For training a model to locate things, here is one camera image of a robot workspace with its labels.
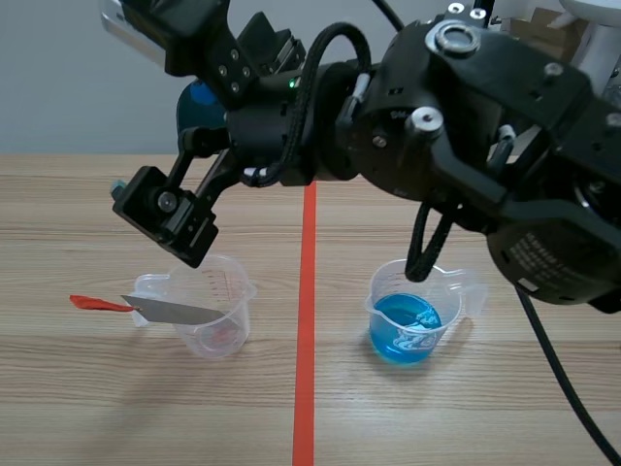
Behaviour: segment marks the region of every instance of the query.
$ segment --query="knife blade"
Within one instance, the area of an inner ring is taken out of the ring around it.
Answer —
[[[137,296],[121,296],[141,316],[150,322],[175,323],[178,325],[202,325],[224,316],[220,311],[197,308],[184,304],[169,303]]]

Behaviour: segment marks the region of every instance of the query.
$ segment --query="cardboard box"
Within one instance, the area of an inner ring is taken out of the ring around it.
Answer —
[[[530,21],[503,19],[501,30],[558,60],[570,62],[580,45],[588,21],[578,19],[561,29],[547,27],[558,15],[558,12],[536,8]]]

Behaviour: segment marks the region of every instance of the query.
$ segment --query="measuring cup with blue liquid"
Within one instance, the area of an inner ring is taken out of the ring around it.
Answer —
[[[425,282],[412,283],[405,269],[404,259],[377,269],[366,308],[376,350],[390,361],[409,364],[429,356],[462,312],[480,314],[487,286],[472,270],[434,267]]]

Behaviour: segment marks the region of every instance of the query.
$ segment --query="blue liquid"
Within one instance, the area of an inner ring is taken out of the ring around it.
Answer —
[[[431,304],[412,294],[392,294],[381,298],[376,309],[386,317],[413,330],[432,330],[442,326],[441,319]],[[372,315],[371,341],[379,353],[394,362],[418,362],[434,350],[442,332],[408,334],[382,316]]]

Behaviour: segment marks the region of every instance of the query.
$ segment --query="plastic measuring cup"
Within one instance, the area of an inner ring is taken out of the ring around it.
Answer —
[[[411,363],[431,354],[462,311],[480,314],[487,285],[471,270],[448,272],[440,267],[434,267],[425,282],[412,283],[405,269],[405,259],[377,269],[365,306],[376,350],[391,361]]]
[[[165,275],[142,275],[132,296],[217,311],[202,325],[173,325],[201,357],[223,357],[242,347],[250,333],[248,302],[256,296],[244,267],[231,257],[208,255],[198,269],[180,265]],[[137,325],[147,323],[133,314]]]

